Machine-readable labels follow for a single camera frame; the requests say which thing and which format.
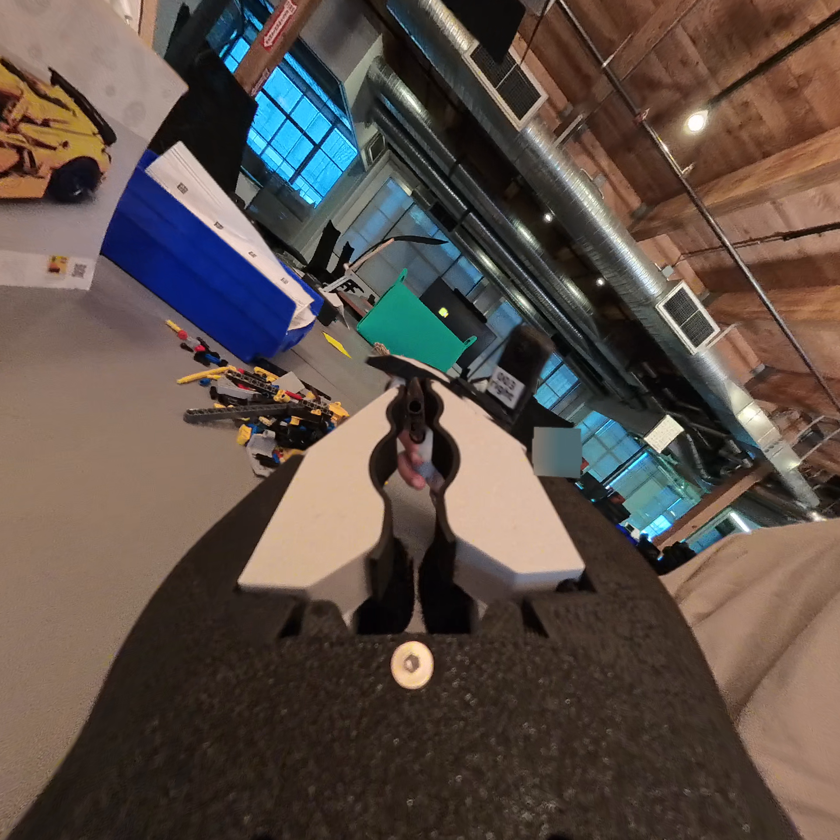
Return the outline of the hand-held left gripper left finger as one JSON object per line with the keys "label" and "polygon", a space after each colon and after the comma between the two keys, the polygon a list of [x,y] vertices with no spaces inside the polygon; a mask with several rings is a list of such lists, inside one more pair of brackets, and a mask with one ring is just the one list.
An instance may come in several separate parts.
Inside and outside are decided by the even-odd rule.
{"label": "hand-held left gripper left finger", "polygon": [[385,485],[399,478],[404,387],[392,387],[312,445],[238,577],[240,591],[329,602],[370,634],[407,630],[411,558]]}

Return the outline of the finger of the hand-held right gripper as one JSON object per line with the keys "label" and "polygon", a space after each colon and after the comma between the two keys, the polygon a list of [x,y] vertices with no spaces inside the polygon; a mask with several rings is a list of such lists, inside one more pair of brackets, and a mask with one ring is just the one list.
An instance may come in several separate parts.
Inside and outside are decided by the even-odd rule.
{"label": "finger of the hand-held right gripper", "polygon": [[384,373],[387,379],[386,390],[407,385],[417,378],[422,382],[438,382],[452,393],[455,389],[452,380],[446,374],[418,360],[410,359],[399,354],[372,354],[365,360],[366,365],[376,371]]}

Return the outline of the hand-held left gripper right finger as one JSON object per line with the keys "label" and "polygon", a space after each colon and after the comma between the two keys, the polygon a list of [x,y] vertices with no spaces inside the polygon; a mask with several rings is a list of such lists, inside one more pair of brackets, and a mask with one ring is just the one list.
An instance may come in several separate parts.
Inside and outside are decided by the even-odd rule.
{"label": "hand-held left gripper right finger", "polygon": [[524,447],[444,384],[424,384],[417,471],[435,509],[417,594],[430,634],[467,634],[481,606],[585,587],[585,563]]}

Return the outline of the small black red-pin brick assembly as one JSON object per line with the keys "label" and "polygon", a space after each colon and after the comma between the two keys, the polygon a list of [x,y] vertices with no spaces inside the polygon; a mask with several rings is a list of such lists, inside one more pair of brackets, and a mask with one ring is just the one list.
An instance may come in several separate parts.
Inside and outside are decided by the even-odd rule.
{"label": "small black red-pin brick assembly", "polygon": [[402,418],[402,430],[408,440],[416,446],[424,444],[428,433],[425,390],[424,381],[418,376],[406,383]]}

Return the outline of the pile of building bricks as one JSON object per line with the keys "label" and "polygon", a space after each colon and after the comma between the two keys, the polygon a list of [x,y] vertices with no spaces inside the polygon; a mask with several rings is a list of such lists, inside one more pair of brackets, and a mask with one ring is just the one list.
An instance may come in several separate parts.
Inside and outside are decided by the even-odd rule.
{"label": "pile of building bricks", "polygon": [[304,455],[350,417],[340,401],[292,372],[262,359],[251,369],[233,364],[204,337],[191,335],[172,320],[165,325],[202,368],[176,383],[199,385],[211,401],[210,406],[185,410],[183,422],[232,427],[258,478]]}

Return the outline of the grey desk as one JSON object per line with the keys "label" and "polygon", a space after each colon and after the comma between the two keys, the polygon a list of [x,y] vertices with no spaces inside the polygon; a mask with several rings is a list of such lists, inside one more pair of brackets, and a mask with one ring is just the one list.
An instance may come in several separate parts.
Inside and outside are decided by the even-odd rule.
{"label": "grey desk", "polygon": [[90,290],[2,288],[2,826],[46,785],[152,594],[266,481],[106,259]]}

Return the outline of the person's right hand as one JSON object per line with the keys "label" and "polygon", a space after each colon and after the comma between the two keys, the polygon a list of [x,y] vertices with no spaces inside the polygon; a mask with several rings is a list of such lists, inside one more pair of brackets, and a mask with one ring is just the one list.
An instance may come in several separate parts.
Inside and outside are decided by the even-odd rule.
{"label": "person's right hand", "polygon": [[425,464],[423,445],[415,442],[408,432],[401,433],[399,441],[396,466],[399,476],[412,489],[425,489],[427,480],[421,472]]}

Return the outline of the green plastic bin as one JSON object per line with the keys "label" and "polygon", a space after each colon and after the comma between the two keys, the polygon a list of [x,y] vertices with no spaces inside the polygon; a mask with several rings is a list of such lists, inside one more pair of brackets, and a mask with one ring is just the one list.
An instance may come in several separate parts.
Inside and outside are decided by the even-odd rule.
{"label": "green plastic bin", "polygon": [[392,287],[358,323],[358,334],[370,345],[380,343],[391,355],[423,363],[446,374],[477,341],[460,339],[406,286],[403,269]]}

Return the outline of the black monitor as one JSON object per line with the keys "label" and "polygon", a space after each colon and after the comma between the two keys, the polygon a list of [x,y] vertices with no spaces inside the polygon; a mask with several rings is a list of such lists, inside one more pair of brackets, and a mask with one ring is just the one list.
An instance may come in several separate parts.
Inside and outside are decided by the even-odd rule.
{"label": "black monitor", "polygon": [[439,277],[419,297],[427,309],[459,340],[475,337],[484,341],[492,335],[487,317],[459,290]]}

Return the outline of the white paper sign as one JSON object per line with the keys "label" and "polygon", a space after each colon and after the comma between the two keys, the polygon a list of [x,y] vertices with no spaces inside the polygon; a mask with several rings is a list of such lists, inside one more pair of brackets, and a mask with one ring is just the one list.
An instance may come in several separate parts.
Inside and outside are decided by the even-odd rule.
{"label": "white paper sign", "polygon": [[666,414],[647,432],[643,441],[656,453],[663,454],[685,431],[680,422]]}

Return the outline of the blue plastic bin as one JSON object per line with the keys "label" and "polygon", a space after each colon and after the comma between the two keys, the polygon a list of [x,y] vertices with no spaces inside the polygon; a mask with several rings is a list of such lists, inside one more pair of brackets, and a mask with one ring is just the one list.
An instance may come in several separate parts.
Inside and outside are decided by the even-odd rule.
{"label": "blue plastic bin", "polygon": [[112,263],[243,361],[297,345],[314,322],[292,329],[293,303],[267,278],[145,172],[158,157],[147,150],[112,217],[101,252]]}

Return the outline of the person's beige shirt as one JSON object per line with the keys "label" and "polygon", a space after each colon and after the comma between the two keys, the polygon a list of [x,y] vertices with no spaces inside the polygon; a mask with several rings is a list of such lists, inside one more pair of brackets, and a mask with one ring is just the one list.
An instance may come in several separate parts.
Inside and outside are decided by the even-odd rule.
{"label": "person's beige shirt", "polygon": [[803,838],[839,838],[839,520],[732,534],[660,578]]}

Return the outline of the white instruction booklet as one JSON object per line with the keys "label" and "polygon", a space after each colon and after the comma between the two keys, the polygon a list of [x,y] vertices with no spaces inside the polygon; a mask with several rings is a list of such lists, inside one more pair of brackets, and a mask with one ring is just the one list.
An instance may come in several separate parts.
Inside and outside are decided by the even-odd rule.
{"label": "white instruction booklet", "polygon": [[1,283],[90,288],[126,185],[186,84],[125,2],[1,2]]}

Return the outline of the silver ventilation duct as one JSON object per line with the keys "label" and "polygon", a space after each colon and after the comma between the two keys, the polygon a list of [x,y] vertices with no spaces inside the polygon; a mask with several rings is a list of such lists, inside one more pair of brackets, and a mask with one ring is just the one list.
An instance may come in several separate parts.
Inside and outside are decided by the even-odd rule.
{"label": "silver ventilation duct", "polygon": [[668,295],[666,280],[605,204],[592,180],[568,152],[553,147],[551,133],[541,118],[534,118],[523,130],[515,131],[468,69],[460,52],[467,42],[466,28],[442,2],[396,1],[387,2],[386,7],[735,438],[760,450],[787,490],[807,508],[816,508],[818,498],[798,469],[799,457],[767,413],[733,377],[719,351],[720,344],[690,353],[657,310],[656,306]]}

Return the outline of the wooden post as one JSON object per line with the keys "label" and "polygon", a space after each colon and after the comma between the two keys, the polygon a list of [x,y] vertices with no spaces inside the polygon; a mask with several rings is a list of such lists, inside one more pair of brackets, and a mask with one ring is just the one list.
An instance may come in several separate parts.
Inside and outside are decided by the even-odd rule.
{"label": "wooden post", "polygon": [[298,39],[321,1],[278,1],[266,24],[258,32],[234,77],[252,99],[264,87],[272,71],[281,63]]}

